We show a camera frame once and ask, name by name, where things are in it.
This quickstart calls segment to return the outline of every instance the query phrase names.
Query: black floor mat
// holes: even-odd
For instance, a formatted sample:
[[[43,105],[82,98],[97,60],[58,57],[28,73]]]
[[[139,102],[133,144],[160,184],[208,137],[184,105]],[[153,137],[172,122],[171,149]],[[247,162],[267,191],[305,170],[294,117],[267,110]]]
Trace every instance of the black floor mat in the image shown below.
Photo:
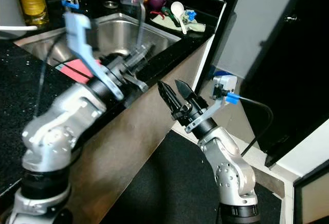
[[[257,184],[262,223],[280,222],[281,200]],[[198,146],[170,131],[101,224],[215,224],[218,191]]]

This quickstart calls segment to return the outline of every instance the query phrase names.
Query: pink sponge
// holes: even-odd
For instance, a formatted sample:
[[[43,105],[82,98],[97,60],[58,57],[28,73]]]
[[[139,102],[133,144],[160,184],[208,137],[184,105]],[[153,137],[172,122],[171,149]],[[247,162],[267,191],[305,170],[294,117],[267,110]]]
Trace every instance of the pink sponge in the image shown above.
[[[88,70],[88,68],[83,64],[83,62],[80,59],[76,59],[76,60],[72,60],[70,62],[65,63],[65,65],[59,65],[58,66],[58,70],[62,73],[64,73],[65,75],[69,76],[70,78],[74,79],[75,81],[85,84],[88,82],[88,78],[86,78],[85,76],[71,70],[70,68],[68,68],[67,66],[70,66],[71,68],[87,75],[88,77],[92,77],[92,73]]]

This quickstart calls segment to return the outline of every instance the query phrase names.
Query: blue clip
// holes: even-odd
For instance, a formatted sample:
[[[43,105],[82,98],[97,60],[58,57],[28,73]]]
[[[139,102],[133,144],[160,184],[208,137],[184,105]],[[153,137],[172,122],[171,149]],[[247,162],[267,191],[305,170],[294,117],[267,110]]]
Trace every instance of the blue clip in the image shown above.
[[[66,0],[62,0],[62,5],[64,7],[69,7],[69,8],[74,8],[74,9],[79,9],[79,4],[74,4],[74,3],[70,3]]]
[[[240,96],[234,93],[227,93],[226,100],[229,103],[232,103],[234,105],[237,104],[237,101],[240,99]]]
[[[227,71],[217,71],[214,73],[214,76],[226,76],[226,75],[232,75]]]
[[[189,16],[189,21],[193,21],[196,16],[196,12],[189,11],[189,12],[187,12],[187,15]]]

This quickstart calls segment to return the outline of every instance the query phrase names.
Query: white spoon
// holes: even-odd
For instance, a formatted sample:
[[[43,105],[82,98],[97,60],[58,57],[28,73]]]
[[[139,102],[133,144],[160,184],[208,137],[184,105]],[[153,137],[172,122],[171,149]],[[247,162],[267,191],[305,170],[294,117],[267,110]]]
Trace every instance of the white spoon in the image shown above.
[[[187,34],[186,27],[183,23],[183,20],[181,20],[181,18],[180,18],[180,16],[184,13],[183,4],[180,3],[180,2],[174,2],[171,5],[171,12],[176,16],[176,18],[178,18],[178,21],[179,21],[180,26],[181,26],[181,30],[182,30],[183,34],[186,35]]]

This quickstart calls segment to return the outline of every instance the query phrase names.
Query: cooking oil bottle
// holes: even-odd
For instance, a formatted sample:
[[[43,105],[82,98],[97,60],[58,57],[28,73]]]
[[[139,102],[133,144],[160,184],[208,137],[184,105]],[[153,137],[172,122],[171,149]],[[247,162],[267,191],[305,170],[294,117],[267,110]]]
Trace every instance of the cooking oil bottle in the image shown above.
[[[42,27],[49,22],[46,0],[21,0],[25,23]]]

